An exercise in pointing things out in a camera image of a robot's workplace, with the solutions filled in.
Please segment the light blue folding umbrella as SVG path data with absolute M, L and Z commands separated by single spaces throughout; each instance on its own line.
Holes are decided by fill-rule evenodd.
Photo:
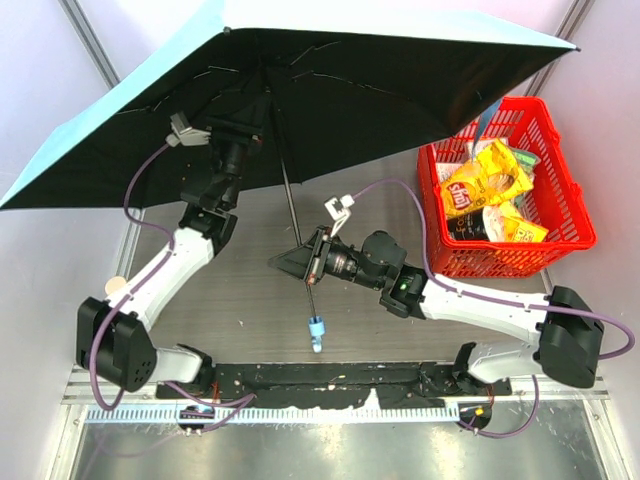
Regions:
M 301 183 L 447 139 L 573 42 L 483 12 L 372 1 L 209 1 L 119 84 L 57 127 L 8 211 L 182 201 L 210 145 L 170 147 L 170 116 L 271 104 L 241 192 Z

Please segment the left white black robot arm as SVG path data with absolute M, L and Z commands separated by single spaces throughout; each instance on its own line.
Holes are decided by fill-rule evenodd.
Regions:
M 89 372 L 94 391 L 100 379 L 121 392 L 149 382 L 204 388 L 212 380 L 210 356 L 186 345 L 157 348 L 149 333 L 168 302 L 230 240 L 246 160 L 262 146 L 270 103 L 270 94 L 260 93 L 209 116 L 205 130 L 192 127 L 182 113 L 172 115 L 168 145 L 210 145 L 212 156 L 203 172 L 184 181 L 180 198 L 186 210 L 176 230 L 165 233 L 165 247 L 106 299 L 89 297 L 80 305 L 76 360 Z

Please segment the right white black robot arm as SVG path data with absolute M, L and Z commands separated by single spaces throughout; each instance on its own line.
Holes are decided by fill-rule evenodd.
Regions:
M 329 275 L 375 290 L 380 304 L 400 318 L 461 322 L 509 336 L 505 343 L 461 346 L 452 376 L 462 390 L 538 374 L 574 388 L 594 385 L 604 325 L 574 290 L 557 286 L 549 295 L 522 294 L 459 282 L 447 290 L 443 276 L 428 277 L 406 257 L 385 231 L 373 232 L 356 248 L 319 226 L 268 264 L 309 286 Z

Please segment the white red snack packet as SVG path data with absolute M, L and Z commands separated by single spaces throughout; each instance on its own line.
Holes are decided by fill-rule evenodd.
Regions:
M 448 180 L 459 168 L 460 163 L 437 162 L 435 164 L 437 180 L 440 184 Z

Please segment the black snack bag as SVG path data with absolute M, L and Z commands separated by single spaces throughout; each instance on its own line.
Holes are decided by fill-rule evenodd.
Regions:
M 456 241 L 488 241 L 484 210 L 478 209 L 447 220 L 449 236 Z

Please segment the yellow Lays chip bag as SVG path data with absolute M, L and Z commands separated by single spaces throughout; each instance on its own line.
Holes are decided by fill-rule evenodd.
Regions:
M 510 201 L 533 188 L 512 150 L 495 139 L 441 183 L 440 196 L 446 217 L 454 218 Z

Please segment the yellow orange snack bag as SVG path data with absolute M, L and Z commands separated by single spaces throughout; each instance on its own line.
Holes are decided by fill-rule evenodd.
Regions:
M 545 227 L 526 220 L 510 201 L 485 207 L 482 219 L 486 235 L 494 243 L 540 243 L 548 235 Z

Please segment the green snack packet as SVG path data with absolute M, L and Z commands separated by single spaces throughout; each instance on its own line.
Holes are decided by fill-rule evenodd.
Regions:
M 536 166 L 541 162 L 540 157 L 533 152 L 518 148 L 510 148 L 510 150 L 520 167 L 527 174 L 533 173 Z

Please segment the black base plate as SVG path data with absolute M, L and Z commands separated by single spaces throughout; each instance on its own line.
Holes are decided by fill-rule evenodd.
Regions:
M 436 362 L 222 364 L 180 388 L 216 403 L 256 397 L 254 408 L 360 408 L 371 393 L 384 409 L 440 407 L 446 397 L 512 394 L 508 381 L 458 385 L 452 366 Z

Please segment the aluminium front rail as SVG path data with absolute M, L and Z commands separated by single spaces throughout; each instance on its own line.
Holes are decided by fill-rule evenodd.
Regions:
M 163 423 L 215 423 L 228 417 L 232 424 L 383 424 L 383 423 L 443 423 L 458 422 L 459 408 L 455 403 L 443 407 L 390 408 L 361 407 L 358 409 L 321 410 L 245 408 L 234 413 L 231 408 L 218 408 L 212 418 L 197 416 L 187 412 L 187 406 L 180 403 L 125 404 L 114 411 L 98 407 L 87 410 L 85 422 L 88 424 L 163 424 Z

